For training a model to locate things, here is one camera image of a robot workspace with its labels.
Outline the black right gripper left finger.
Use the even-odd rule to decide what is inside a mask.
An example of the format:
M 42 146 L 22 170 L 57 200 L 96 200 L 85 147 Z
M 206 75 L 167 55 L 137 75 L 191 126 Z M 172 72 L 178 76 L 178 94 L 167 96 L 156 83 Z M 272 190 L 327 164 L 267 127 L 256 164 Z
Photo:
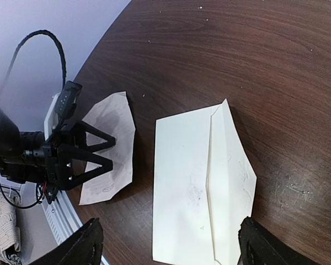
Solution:
M 32 262 L 33 265 L 98 265 L 103 251 L 103 229 L 91 218 L 55 249 Z

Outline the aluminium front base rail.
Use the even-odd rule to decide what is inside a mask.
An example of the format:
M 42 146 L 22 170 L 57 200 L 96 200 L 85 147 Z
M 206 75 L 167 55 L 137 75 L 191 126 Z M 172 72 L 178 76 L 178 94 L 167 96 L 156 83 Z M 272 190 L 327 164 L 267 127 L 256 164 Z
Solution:
M 83 225 L 65 191 L 58 192 L 56 199 L 51 204 L 45 199 L 41 206 L 58 245 Z

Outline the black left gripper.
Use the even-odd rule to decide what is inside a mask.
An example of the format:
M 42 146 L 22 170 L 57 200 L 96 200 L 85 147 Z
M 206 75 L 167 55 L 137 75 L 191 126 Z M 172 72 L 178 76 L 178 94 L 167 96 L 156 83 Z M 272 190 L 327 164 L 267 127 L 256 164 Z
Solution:
M 88 145 L 86 133 L 103 142 Z M 114 147 L 116 138 L 84 121 L 56 128 L 45 133 L 43 151 L 47 171 L 47 187 L 44 191 L 49 204 L 55 201 L 59 191 L 71 190 L 113 169 L 112 160 L 94 154 Z

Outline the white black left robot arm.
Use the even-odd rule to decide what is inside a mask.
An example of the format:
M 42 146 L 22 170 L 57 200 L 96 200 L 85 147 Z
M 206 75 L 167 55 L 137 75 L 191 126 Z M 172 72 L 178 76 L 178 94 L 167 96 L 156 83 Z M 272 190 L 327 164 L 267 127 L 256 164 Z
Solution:
M 115 144 L 114 137 L 83 121 L 56 128 L 49 137 L 41 131 L 21 132 L 0 109 L 0 175 L 44 185 L 48 203 L 59 191 L 110 172 L 112 160 L 97 152 Z

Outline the cream paper envelope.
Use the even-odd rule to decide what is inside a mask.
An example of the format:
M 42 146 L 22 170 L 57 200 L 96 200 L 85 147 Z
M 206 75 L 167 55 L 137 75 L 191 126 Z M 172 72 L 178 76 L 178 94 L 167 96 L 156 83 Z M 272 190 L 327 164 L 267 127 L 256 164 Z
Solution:
M 228 102 L 158 119 L 152 258 L 166 264 L 237 264 L 257 176 Z

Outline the white woven basket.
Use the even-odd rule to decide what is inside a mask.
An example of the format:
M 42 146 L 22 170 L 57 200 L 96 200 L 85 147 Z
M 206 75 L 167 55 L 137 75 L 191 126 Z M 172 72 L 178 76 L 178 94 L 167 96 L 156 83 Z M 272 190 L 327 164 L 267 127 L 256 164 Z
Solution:
M 20 229 L 17 227 L 15 207 L 0 195 L 0 261 L 21 264 Z

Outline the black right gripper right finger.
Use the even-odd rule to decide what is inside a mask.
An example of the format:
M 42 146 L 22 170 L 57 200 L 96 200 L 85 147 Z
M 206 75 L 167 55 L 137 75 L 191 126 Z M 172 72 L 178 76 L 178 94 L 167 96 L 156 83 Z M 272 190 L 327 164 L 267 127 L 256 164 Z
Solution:
M 256 264 L 310 264 L 317 262 L 293 250 L 253 218 L 246 217 L 238 233 L 241 261 L 244 265 Z

